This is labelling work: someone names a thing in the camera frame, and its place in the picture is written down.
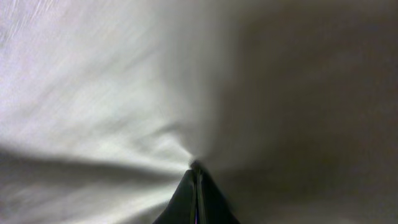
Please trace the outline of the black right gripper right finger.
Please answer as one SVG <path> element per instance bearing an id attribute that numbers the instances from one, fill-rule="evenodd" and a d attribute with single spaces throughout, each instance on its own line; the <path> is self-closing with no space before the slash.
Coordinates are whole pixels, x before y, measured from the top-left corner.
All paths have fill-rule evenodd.
<path id="1" fill-rule="evenodd" d="M 197 212 L 200 224 L 240 224 L 207 170 L 196 161 Z"/>

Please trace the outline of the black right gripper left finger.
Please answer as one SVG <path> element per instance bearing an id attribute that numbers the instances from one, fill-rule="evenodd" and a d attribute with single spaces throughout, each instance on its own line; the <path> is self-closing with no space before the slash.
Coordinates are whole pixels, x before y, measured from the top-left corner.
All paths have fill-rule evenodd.
<path id="1" fill-rule="evenodd" d="M 153 224 L 196 224 L 197 184 L 193 170 L 187 170 L 165 210 Z"/>

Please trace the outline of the grey shorts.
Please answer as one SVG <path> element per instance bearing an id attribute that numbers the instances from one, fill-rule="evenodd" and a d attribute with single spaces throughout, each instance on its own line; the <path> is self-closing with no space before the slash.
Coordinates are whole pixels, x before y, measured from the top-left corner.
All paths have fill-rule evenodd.
<path id="1" fill-rule="evenodd" d="M 396 1 L 2 1 L 1 222 L 397 222 Z"/>

